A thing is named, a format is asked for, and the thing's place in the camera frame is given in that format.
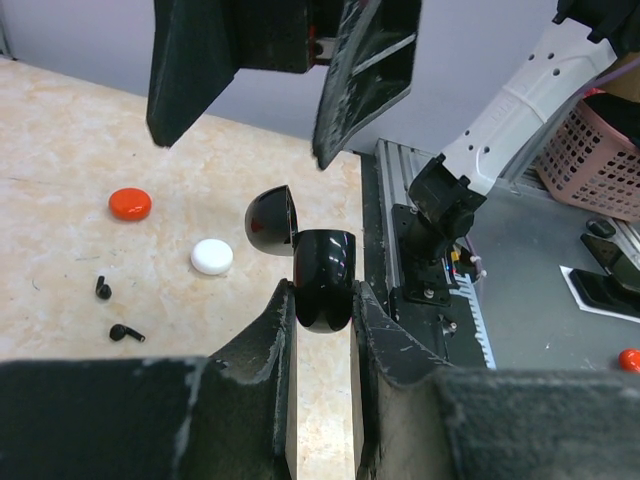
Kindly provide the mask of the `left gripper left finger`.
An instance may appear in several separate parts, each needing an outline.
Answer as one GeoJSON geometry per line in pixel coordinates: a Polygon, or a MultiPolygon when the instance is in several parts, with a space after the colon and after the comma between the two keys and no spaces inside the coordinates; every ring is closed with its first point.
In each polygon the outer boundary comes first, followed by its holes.
{"type": "Polygon", "coordinates": [[[214,354],[1,366],[5,479],[292,479],[288,281],[214,354]]]}

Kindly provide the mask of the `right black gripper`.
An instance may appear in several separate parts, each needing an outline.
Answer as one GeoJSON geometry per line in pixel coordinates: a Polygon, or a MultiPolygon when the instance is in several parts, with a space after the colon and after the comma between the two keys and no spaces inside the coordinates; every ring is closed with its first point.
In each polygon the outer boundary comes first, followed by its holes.
{"type": "MultiPolygon", "coordinates": [[[[362,128],[408,95],[420,1],[247,0],[234,3],[240,65],[302,74],[334,38],[312,152],[326,169],[362,128]]],[[[172,147],[239,70],[229,1],[159,0],[146,123],[172,147]]]]}

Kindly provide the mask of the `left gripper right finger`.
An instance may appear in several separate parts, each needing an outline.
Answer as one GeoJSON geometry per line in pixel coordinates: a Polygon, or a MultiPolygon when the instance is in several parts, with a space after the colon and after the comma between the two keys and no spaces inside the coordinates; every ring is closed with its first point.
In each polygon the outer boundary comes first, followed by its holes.
{"type": "Polygon", "coordinates": [[[459,368],[353,297],[360,479],[635,479],[639,379],[628,373],[459,368]]]}

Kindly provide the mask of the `black earbud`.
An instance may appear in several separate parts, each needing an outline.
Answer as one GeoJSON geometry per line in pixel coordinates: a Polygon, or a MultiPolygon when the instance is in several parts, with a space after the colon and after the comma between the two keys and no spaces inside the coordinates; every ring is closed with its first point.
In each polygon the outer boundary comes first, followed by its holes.
{"type": "Polygon", "coordinates": [[[101,300],[109,300],[112,296],[111,287],[106,283],[103,275],[97,278],[95,294],[101,300]]]}
{"type": "Polygon", "coordinates": [[[125,337],[131,337],[134,340],[143,343],[146,341],[146,337],[140,332],[134,330],[133,328],[123,325],[123,324],[114,324],[109,330],[109,338],[114,342],[119,342],[123,340],[125,337]]]}

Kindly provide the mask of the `black earbud charging case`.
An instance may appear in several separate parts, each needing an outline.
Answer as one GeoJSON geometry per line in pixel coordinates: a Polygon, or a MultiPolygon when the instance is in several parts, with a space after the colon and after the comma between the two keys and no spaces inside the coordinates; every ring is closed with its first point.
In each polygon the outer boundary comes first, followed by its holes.
{"type": "Polygon", "coordinates": [[[267,190],[245,212],[245,234],[258,251],[293,259],[299,323],[315,333],[333,333],[352,317],[356,237],[335,229],[300,230],[290,188],[267,190]]]}

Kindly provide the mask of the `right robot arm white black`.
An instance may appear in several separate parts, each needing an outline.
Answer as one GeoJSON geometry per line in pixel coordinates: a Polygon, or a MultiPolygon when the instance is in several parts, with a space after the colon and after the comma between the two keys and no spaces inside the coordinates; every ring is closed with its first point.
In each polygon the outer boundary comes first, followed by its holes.
{"type": "MultiPolygon", "coordinates": [[[[412,83],[417,1],[158,1],[146,122],[171,147],[240,69],[328,72],[312,151],[326,169],[347,141],[412,83]]],[[[499,174],[578,92],[639,48],[635,1],[561,1],[512,78],[412,181],[401,238],[406,298],[448,303],[443,261],[467,234],[499,174]]]]}

